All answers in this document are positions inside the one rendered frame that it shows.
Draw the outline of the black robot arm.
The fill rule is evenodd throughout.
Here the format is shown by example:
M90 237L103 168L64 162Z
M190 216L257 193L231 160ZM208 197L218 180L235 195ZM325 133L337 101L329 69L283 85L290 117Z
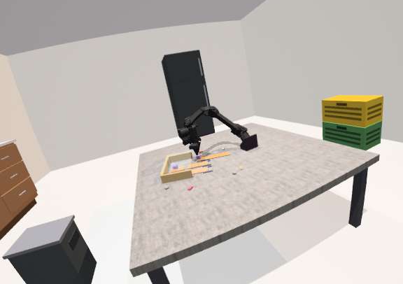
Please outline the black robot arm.
M207 110L208 110L207 113L204 112ZM217 118L219 121L221 121L222 123L227 125L231 129L231 132L234 135L237 135L242 141L246 137L249 136L249 134L247 132L247 128L245 128L244 126L241 126L240 124L233 123L231 120L227 119L224 115L219 113L218 109L215 106L206 106L206 107L201 107L196 113L194 113L192 116L189 116L185 119L184 124L183 124L184 128L178 129L178 135L180 138L189 136L189 134L190 135L197 134L196 127L198 127L198 125L195 124L194 121L201 115L211 116L212 118ZM183 145L187 145L187 144L191 144L190 137L183 141Z

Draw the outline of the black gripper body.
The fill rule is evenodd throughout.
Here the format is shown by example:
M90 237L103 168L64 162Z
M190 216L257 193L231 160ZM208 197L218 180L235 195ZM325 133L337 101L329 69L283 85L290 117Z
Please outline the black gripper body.
M190 137L190 140L192 143L192 144L190 144L189 149L190 150L197 149L199 147L198 143L199 143L199 141L201 141L201 138L198 137L198 134L190 135L189 137Z

